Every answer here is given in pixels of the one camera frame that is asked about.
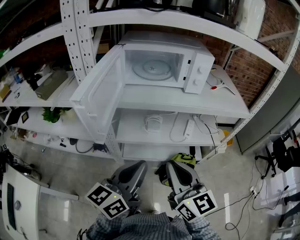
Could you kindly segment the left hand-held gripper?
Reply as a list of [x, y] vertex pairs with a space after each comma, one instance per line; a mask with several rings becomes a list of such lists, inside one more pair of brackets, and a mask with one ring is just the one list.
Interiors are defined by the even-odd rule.
[[137, 190], [146, 173], [147, 163], [144, 160], [123, 165], [115, 171], [112, 178], [97, 182], [85, 198], [108, 219], [122, 214], [129, 217], [136, 214], [141, 205]]

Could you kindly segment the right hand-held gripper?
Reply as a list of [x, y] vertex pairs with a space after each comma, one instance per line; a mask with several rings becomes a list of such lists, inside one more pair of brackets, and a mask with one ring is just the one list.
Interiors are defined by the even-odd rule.
[[168, 202], [171, 209], [177, 211], [184, 220], [193, 222], [216, 209], [212, 191], [204, 184], [199, 184], [199, 176], [190, 165], [168, 162], [166, 172], [169, 186], [173, 190], [168, 196]]

